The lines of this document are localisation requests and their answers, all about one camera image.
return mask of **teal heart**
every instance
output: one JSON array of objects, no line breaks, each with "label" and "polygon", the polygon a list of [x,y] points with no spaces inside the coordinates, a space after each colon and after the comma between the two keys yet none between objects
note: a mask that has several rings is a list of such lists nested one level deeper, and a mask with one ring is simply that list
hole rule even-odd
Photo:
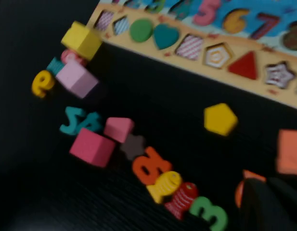
[{"label": "teal heart", "polygon": [[169,27],[168,24],[159,24],[154,29],[154,39],[160,50],[168,48],[179,39],[179,30],[176,27]]}]

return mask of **pink triangle block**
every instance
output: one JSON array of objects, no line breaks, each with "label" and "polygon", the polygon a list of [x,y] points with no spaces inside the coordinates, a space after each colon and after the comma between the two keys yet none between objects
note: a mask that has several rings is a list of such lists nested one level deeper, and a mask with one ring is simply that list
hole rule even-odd
[{"label": "pink triangle block", "polygon": [[106,120],[104,134],[113,140],[124,143],[134,127],[129,118],[110,117]]},{"label": "pink triangle block", "polygon": [[112,140],[82,128],[69,152],[91,165],[106,167],[114,148]]}]

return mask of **striped square shape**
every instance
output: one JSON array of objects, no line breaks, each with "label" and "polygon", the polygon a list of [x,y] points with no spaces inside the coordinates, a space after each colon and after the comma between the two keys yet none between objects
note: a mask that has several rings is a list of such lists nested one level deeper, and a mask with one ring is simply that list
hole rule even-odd
[{"label": "striped square shape", "polygon": [[188,34],[175,50],[175,54],[186,59],[197,60],[202,50],[202,44],[203,38]]},{"label": "striped square shape", "polygon": [[98,20],[96,21],[94,28],[99,31],[105,31],[110,24],[114,13],[110,11],[102,11]]},{"label": "striped square shape", "polygon": [[120,35],[129,29],[129,21],[127,16],[124,16],[113,22],[115,35]]}]

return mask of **yellow fish toy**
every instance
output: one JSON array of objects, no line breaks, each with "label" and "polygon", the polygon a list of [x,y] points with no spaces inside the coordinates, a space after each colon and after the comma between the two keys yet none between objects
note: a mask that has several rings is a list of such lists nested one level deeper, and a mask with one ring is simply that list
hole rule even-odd
[{"label": "yellow fish toy", "polygon": [[165,172],[156,180],[155,184],[146,188],[157,204],[162,203],[164,196],[172,195],[181,185],[182,179],[178,172]]}]

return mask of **red fish toy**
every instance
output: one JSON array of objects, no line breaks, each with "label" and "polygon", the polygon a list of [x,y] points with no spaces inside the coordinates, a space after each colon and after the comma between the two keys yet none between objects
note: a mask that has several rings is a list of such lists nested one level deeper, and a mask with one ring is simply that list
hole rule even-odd
[{"label": "red fish toy", "polygon": [[198,197],[198,189],[190,182],[183,183],[174,193],[172,201],[165,203],[165,207],[178,220],[182,220],[182,215],[188,211],[195,198]]}]

